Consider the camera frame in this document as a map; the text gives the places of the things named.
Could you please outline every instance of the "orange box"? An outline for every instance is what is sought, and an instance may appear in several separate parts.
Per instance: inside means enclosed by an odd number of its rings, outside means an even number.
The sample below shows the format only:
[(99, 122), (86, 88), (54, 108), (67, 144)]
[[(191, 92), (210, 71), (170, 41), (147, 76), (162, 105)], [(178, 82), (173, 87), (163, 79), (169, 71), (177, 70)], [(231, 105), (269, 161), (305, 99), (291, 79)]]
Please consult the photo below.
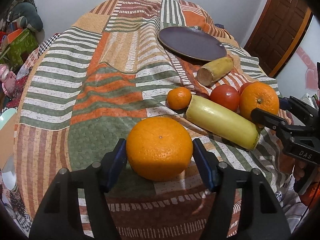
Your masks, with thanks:
[(7, 35), (8, 43), (10, 44), (13, 42), (13, 40), (19, 36), (20, 33), (22, 33), (23, 29), (18, 29), (10, 34)]

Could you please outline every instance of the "brown wooden door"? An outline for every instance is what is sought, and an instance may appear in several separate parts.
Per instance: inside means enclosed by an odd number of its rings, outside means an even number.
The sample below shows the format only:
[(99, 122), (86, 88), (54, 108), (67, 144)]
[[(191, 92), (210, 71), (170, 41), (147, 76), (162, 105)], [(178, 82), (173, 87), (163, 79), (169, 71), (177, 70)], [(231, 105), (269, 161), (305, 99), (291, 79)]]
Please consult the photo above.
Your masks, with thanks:
[(269, 76), (274, 76), (289, 59), (310, 18), (304, 0), (268, 0), (244, 47)]

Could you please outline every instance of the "metal screw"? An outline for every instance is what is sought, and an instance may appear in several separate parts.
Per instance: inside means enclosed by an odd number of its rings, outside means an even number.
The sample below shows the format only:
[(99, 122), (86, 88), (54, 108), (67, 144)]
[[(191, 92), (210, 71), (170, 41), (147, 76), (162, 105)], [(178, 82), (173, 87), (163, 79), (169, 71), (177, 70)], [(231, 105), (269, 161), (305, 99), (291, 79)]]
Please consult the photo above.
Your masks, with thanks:
[(222, 169), (225, 169), (226, 167), (228, 167), (228, 164), (225, 163), (225, 162), (219, 162), (219, 167), (222, 168)]
[(66, 174), (67, 171), (68, 171), (67, 168), (61, 168), (61, 169), (59, 170), (59, 173), (60, 173), (60, 174)]
[(261, 173), (261, 171), (258, 168), (253, 168), (252, 172), (256, 175), (259, 175)]
[(94, 163), (92, 163), (92, 167), (94, 167), (94, 168), (98, 168), (98, 167), (100, 167), (101, 166), (101, 163), (100, 162), (94, 162)]

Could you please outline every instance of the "plate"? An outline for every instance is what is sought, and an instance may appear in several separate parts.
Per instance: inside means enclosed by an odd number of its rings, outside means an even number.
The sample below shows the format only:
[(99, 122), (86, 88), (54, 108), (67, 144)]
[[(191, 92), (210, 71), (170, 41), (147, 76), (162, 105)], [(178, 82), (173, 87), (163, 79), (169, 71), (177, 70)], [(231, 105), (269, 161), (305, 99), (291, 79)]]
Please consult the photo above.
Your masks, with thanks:
[(189, 27), (172, 26), (159, 31), (161, 44), (181, 55), (203, 61), (225, 57), (225, 47), (213, 36)]

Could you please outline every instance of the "patchwork bedsheet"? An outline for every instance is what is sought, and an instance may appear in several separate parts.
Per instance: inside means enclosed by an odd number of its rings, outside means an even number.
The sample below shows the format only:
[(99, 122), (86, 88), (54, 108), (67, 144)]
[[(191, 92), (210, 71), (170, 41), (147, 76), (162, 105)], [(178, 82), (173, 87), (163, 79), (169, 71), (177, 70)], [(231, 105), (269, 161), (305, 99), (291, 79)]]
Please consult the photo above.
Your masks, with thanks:
[[(233, 70), (212, 87), (200, 85), (200, 65), (163, 48), (159, 30), (169, 26), (200, 26), (216, 37), (234, 59)], [(279, 94), (275, 79), (259, 68), (200, 6), (183, 0), (107, 0), (62, 33), (35, 62), (18, 109), (14, 159), (18, 195), (25, 213), (34, 217), (50, 182), (62, 167), (78, 170), (99, 161), (143, 118), (169, 116), (192, 138), (236, 169), (262, 170), (272, 189), (283, 190), (292, 160), (281, 153), (275, 133), (263, 129), (255, 150), (246, 151), (188, 122), (183, 113), (165, 106), (167, 93), (185, 86), (209, 94), (222, 84), (236, 89), (259, 80)], [(285, 112), (279, 115), (286, 117)], [(198, 239), (210, 213), (214, 194), (203, 185), (192, 160), (167, 182), (139, 177), (127, 164), (106, 195), (122, 239)], [(84, 232), (92, 236), (79, 191)], [(236, 193), (229, 235), (236, 233), (241, 197)]]

